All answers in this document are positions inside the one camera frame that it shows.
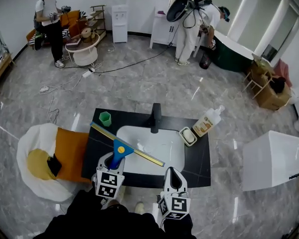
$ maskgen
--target black trash can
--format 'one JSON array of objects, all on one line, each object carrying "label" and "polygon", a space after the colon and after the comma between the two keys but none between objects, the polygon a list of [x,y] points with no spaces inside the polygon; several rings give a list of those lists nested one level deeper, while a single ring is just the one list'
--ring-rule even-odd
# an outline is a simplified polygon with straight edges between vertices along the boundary
[{"label": "black trash can", "polygon": [[208,54],[206,51],[203,52],[203,56],[199,62],[199,66],[204,69],[204,70],[207,70],[208,67],[210,66],[211,64],[211,59],[209,58]]}]

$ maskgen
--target white pants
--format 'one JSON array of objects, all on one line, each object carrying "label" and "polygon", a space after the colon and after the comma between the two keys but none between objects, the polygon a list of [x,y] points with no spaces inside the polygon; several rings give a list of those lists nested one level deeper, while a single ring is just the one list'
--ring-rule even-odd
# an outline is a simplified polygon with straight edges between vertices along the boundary
[{"label": "white pants", "polygon": [[180,62],[186,62],[189,59],[192,51],[195,48],[199,27],[202,24],[200,17],[196,17],[195,23],[194,12],[190,13],[188,17],[187,15],[188,14],[185,14],[184,17],[179,21],[175,57],[176,59],[179,59]]}]

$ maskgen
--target black cap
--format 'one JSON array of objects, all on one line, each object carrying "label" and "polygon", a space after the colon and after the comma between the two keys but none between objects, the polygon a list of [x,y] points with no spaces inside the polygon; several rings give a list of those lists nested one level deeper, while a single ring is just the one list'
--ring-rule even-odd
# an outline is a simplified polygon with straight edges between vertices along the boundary
[{"label": "black cap", "polygon": [[221,7],[219,7],[219,9],[223,12],[223,13],[225,13],[225,21],[226,22],[229,22],[229,15],[230,15],[230,11],[229,11],[229,9],[227,9],[226,7],[224,7],[224,6],[221,6]]}]

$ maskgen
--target bar of soap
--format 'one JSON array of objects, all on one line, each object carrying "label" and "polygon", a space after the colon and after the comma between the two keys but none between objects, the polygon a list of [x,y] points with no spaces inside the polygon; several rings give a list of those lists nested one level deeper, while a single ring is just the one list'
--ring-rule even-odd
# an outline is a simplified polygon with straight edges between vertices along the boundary
[{"label": "bar of soap", "polygon": [[184,135],[184,138],[186,139],[186,141],[188,141],[189,143],[192,143],[195,141],[193,133],[189,129],[185,129],[183,131],[183,135]]}]

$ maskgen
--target red cloth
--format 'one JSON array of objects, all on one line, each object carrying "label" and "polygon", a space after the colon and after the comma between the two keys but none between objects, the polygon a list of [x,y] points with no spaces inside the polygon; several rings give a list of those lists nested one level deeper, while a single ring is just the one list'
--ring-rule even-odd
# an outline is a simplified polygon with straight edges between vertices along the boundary
[{"label": "red cloth", "polygon": [[289,66],[284,61],[279,59],[278,64],[274,69],[274,72],[276,75],[280,77],[284,77],[286,79],[286,84],[288,85],[289,88],[293,86],[289,78]]}]

